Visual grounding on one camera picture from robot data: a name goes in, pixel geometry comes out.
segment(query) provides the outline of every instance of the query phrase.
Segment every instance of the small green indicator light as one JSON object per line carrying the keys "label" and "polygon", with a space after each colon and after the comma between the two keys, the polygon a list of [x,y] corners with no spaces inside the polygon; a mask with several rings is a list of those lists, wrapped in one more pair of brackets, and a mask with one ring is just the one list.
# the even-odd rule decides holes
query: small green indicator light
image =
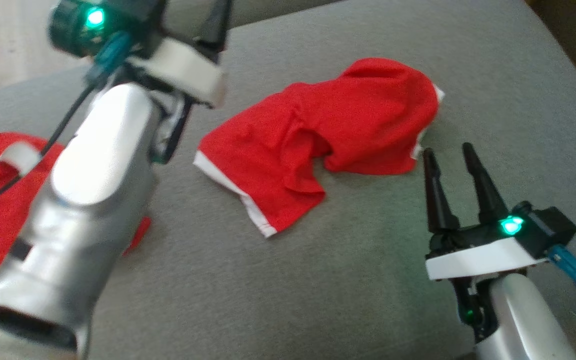
{"label": "small green indicator light", "polygon": [[503,232],[508,235],[515,235],[522,229],[524,219],[517,216],[508,216],[501,221],[501,228]]}
{"label": "small green indicator light", "polygon": [[86,26],[91,29],[98,28],[103,25],[104,20],[104,10],[99,7],[92,7],[87,14]]}

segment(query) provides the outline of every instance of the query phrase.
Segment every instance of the glowing green led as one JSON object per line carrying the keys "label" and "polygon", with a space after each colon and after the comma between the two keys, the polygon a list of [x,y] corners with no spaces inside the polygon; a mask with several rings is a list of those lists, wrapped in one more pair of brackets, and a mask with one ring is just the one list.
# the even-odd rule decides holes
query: glowing green led
{"label": "glowing green led", "polygon": [[91,29],[98,28],[104,24],[104,20],[104,10],[100,7],[92,7],[87,13],[86,26]]}
{"label": "glowing green led", "polygon": [[517,216],[508,216],[501,221],[501,229],[508,235],[515,235],[522,229],[524,219]]}

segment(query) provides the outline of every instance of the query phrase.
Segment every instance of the white tag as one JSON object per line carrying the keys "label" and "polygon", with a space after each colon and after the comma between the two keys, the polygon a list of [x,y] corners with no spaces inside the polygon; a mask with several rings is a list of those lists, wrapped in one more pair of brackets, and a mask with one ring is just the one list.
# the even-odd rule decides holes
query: white tag
{"label": "white tag", "polygon": [[0,156],[0,162],[5,162],[15,168],[20,176],[30,173],[41,159],[39,151],[25,141],[12,143]]}

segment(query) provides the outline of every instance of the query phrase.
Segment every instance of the light-colored floor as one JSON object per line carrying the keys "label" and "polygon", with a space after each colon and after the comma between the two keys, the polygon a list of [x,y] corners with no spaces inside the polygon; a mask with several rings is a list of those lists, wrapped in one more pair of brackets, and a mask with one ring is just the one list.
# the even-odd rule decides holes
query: light-colored floor
{"label": "light-colored floor", "polygon": [[46,26],[57,0],[0,0],[0,88],[85,60],[51,48]]}

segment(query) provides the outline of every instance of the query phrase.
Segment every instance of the gray couch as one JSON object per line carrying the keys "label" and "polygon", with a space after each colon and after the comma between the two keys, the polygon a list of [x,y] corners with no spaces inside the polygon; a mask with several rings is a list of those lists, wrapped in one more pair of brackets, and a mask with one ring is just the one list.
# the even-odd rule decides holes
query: gray couch
{"label": "gray couch", "polygon": [[[509,205],[556,205],[576,223],[576,70],[521,0],[346,0],[237,27],[224,53],[226,105],[194,112],[176,157],[157,169],[153,225],[98,304],[93,360],[438,360],[471,350],[450,285],[426,277],[419,166],[366,176],[317,162],[326,200],[270,240],[192,166],[201,137],[229,117],[362,57],[409,64],[445,91],[423,145],[462,223],[477,214],[464,141]],[[0,131],[48,136],[82,73],[0,90]],[[576,349],[573,284],[551,265],[530,277]]]}

